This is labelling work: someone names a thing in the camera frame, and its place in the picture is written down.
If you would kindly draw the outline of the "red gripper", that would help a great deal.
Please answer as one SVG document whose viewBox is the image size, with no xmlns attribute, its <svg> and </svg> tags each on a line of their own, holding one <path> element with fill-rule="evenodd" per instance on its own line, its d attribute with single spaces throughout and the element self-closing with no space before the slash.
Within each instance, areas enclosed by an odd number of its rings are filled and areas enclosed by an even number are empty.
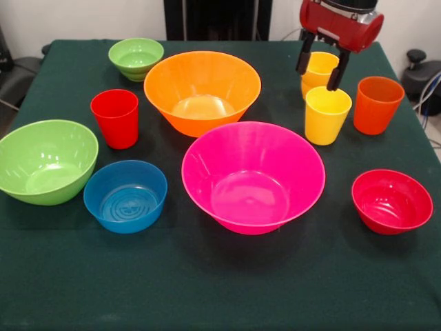
<svg viewBox="0 0 441 331">
<path fill-rule="evenodd" d="M 376 12 L 377 4 L 377 1 L 303 1 L 300 7 L 303 44 L 296 64 L 297 73 L 306 73 L 316 38 L 335 44 L 339 47 L 338 65 L 331 72 L 327 89 L 336 91 L 351 52 L 367 49 L 380 33 L 384 15 Z"/>
</svg>

